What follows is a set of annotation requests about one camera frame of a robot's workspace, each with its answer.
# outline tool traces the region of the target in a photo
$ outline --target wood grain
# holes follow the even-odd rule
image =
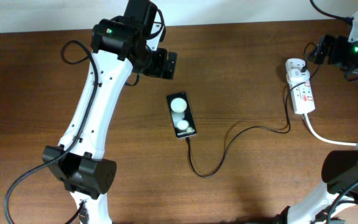
[[[138,86],[124,87],[109,127],[104,157],[118,164],[108,193],[114,221],[249,220],[272,217],[305,198],[321,180],[328,153],[351,148],[317,140],[290,107],[290,134],[250,131],[232,145],[216,176],[199,179],[190,170],[185,141],[175,138],[165,97],[187,92],[198,129],[193,159],[207,173],[221,159],[224,142],[240,130],[284,128],[286,59],[302,57],[304,46],[324,34],[348,32],[339,21],[169,27],[161,46],[178,53],[174,80],[142,77]],[[64,64],[60,48],[70,39],[89,45],[90,33],[0,34],[0,223],[6,222],[6,190],[41,163],[44,146],[57,144],[80,98],[89,63]],[[83,56],[74,47],[68,53]],[[312,84],[316,132],[357,141],[358,82],[346,82],[338,68],[326,65]],[[17,223],[63,223],[76,210],[49,170],[23,181],[10,205]],[[358,208],[341,217],[358,223]]]

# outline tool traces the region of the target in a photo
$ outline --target white power strip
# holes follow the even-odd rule
[[[309,82],[310,72],[306,70],[302,73],[303,66],[305,66],[305,61],[297,58],[288,59],[285,63],[287,82],[290,85],[290,89],[299,83],[305,82],[291,91],[293,110],[296,114],[307,114],[316,109]]]

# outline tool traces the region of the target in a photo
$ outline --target black electronic device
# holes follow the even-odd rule
[[[197,134],[190,104],[185,92],[167,96],[173,128],[178,139]]]

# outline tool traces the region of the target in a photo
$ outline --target tabletop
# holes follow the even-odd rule
[[[302,58],[305,45],[324,34],[349,31],[332,20],[167,27],[160,46],[178,53],[174,79],[143,76],[137,86],[125,86],[109,126],[104,158],[117,162],[108,192],[114,222],[264,220],[302,201],[321,181],[328,153],[353,147],[316,139],[290,103],[290,133],[243,134],[221,170],[200,179],[190,169],[185,140],[175,137],[166,96],[187,93],[198,130],[191,138],[193,161],[206,174],[239,131],[255,125],[285,130],[286,60]],[[42,163],[46,145],[57,145],[80,99],[89,62],[62,62],[60,49],[70,39],[90,46],[91,31],[0,34],[0,223],[6,222],[6,190]],[[72,60],[84,56],[74,46],[67,53]],[[358,82],[348,83],[339,68],[323,65],[311,86],[316,132],[357,142]],[[48,169],[17,186],[10,209],[16,223],[63,223],[76,211]],[[358,208],[340,217],[358,223]]]

